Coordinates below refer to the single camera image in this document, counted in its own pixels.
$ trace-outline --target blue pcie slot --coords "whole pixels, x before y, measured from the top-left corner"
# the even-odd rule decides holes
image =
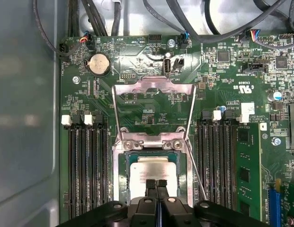
[[[268,194],[270,226],[281,227],[280,193],[269,189]]]

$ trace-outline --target black cable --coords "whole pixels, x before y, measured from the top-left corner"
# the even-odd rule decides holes
[[[175,24],[171,23],[166,18],[162,17],[158,12],[156,12],[155,9],[153,9],[152,6],[148,3],[147,0],[143,0],[143,4],[144,4],[145,8],[148,10],[148,12],[151,13],[152,16],[154,16],[156,19],[158,19],[162,23],[165,23],[166,25],[170,26],[171,28],[173,28],[174,30],[176,30],[182,34],[185,33],[185,31],[183,29],[177,27]]]
[[[120,5],[120,2],[114,2],[114,21],[111,30],[111,36],[118,36],[121,10],[122,7]]]
[[[93,31],[94,31],[95,35],[96,36],[101,36],[101,32],[99,30],[98,24],[97,24],[97,22],[96,22],[96,20],[95,20],[95,18],[93,16],[93,13],[92,13],[92,11],[91,11],[91,9],[89,7],[89,4],[88,4],[87,0],[81,0],[81,2],[82,2],[83,6],[84,6],[84,8],[86,10],[86,13],[87,13],[89,21],[90,21],[90,23],[91,23],[91,25],[93,27]]]
[[[210,1],[211,0],[205,0],[205,21],[207,22],[207,25],[213,35],[220,35],[219,31],[217,31],[215,25],[213,24],[211,14],[210,14]]]
[[[67,36],[71,37],[72,36],[72,0],[68,0],[68,31],[67,31]]]
[[[72,55],[73,53],[75,53],[75,51],[79,48],[80,44],[81,43],[77,43],[75,44],[75,46],[67,53],[64,53],[64,52],[61,52],[59,51],[58,49],[56,49],[52,43],[49,41],[44,29],[43,29],[43,26],[42,26],[42,23],[41,23],[41,20],[39,18],[39,14],[38,14],[38,9],[37,9],[37,0],[33,0],[33,13],[34,13],[34,16],[35,16],[35,21],[36,21],[36,25],[37,25],[37,28],[38,30],[40,31],[41,33],[41,36],[42,38],[45,40],[47,46],[52,50],[54,51],[55,53],[59,54],[60,56],[70,56]]]
[[[288,48],[294,47],[294,43],[289,44],[289,45],[285,45],[285,46],[271,46],[269,44],[262,43],[261,41],[258,41],[258,40],[256,40],[255,43],[256,44],[259,44],[261,46],[264,46],[266,48],[272,49],[272,50],[284,50],[284,49],[288,49]]]
[[[74,37],[80,36],[79,1],[72,0],[72,32]]]
[[[92,14],[96,19],[96,22],[98,23],[98,27],[100,28],[100,32],[103,36],[108,36],[108,33],[106,31],[105,25],[103,23],[103,20],[100,17],[100,14],[98,12],[98,9],[96,8],[93,0],[86,0],[88,4],[90,5],[90,8],[92,10]]]
[[[190,25],[189,21],[187,20],[184,12],[181,10],[181,7],[179,6],[177,0],[166,0],[166,1],[168,3],[172,13],[176,17],[176,19],[185,28],[185,30],[192,36],[193,39],[195,39],[196,41],[199,41],[201,43],[210,44],[210,43],[217,43],[217,42],[220,42],[224,39],[230,38],[232,36],[239,35],[239,34],[243,33],[244,31],[254,27],[258,23],[263,21],[267,16],[269,16],[271,12],[273,12],[275,9],[280,7],[286,0],[277,0],[277,2],[275,2],[268,10],[266,10],[264,13],[262,13],[257,18],[250,21],[249,23],[245,24],[244,26],[241,26],[231,32],[225,33],[223,35],[217,35],[212,38],[211,38],[211,36],[208,36],[208,35],[201,37],[195,32],[195,30],[193,29],[193,27]]]
[[[289,23],[292,30],[294,31],[293,12],[294,12],[294,0],[291,0],[291,4],[289,8]]]
[[[257,6],[257,8],[259,8],[263,12],[265,12],[266,10],[268,10],[270,8],[270,5],[267,4],[264,0],[253,0],[253,2]],[[275,11],[270,13],[270,15],[281,20],[285,24],[287,30],[289,32],[292,32],[292,29],[289,24],[289,18],[286,14],[284,14],[282,11],[279,11],[276,9]]]

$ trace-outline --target motherboard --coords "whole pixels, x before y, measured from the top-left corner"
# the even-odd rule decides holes
[[[286,45],[294,34],[258,39]],[[61,123],[61,222],[130,204],[155,179],[190,206],[206,197],[294,226],[294,47],[93,37],[62,59]]]

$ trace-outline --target sticker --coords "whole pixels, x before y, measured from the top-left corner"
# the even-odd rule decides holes
[[[241,114],[255,114],[254,103],[241,103]]]
[[[261,131],[267,131],[267,123],[265,123],[265,122],[260,123],[259,124],[259,129]]]

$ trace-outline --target screw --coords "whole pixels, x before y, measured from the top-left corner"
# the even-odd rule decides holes
[[[180,150],[180,149],[182,149],[183,144],[182,144],[179,140],[176,140],[176,141],[174,141],[174,143],[173,143],[173,147],[174,147],[174,149],[176,149],[176,150]]]
[[[119,204],[116,204],[116,205],[113,206],[113,208],[115,208],[115,209],[118,209],[118,208],[121,208],[121,207],[122,207],[122,206],[119,205]]]
[[[281,144],[281,139],[278,137],[273,137],[271,143],[273,144],[273,146],[278,146]]]
[[[126,150],[131,150],[132,147],[133,147],[133,144],[132,144],[131,141],[126,141],[126,142],[124,143],[124,148],[125,148]]]
[[[79,84],[80,83],[80,77],[75,76],[72,78],[73,84]]]
[[[200,204],[200,206],[203,207],[203,208],[208,208],[209,207],[209,204],[208,203],[205,203],[205,202],[202,202]]]
[[[169,39],[168,40],[168,47],[175,47],[175,40],[174,39]]]
[[[168,201],[169,201],[169,202],[175,202],[176,199],[174,199],[174,198],[168,198]]]

